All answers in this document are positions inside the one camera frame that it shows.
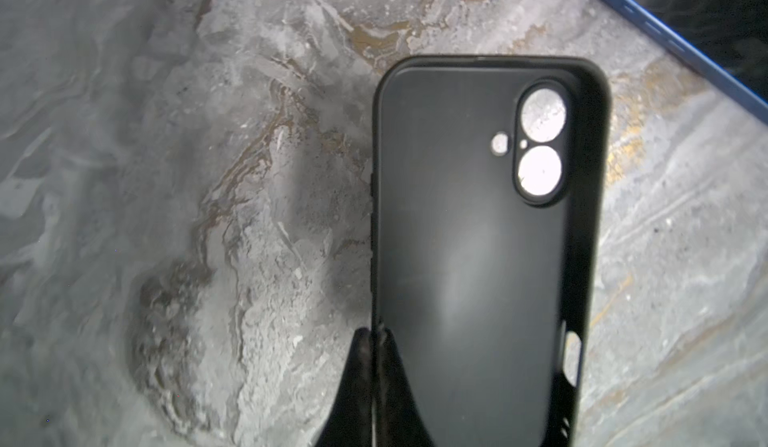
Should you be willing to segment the black phone case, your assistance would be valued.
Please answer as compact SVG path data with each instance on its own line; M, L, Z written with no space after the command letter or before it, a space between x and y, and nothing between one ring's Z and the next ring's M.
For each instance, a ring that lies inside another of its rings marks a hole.
M434 446L566 446L611 96L569 57L418 56L373 104L372 325Z

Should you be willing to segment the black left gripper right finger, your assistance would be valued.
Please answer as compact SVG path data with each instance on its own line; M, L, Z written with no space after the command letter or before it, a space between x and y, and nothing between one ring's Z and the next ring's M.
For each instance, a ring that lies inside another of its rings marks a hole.
M375 333L375 439L377 446L434 446L413 399L394 335Z

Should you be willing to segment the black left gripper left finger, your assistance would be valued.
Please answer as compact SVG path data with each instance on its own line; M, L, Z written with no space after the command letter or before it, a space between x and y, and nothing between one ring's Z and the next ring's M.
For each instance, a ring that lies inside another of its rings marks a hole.
M359 328L352 337L338 390L316 446L372 445L372 379L371 332Z

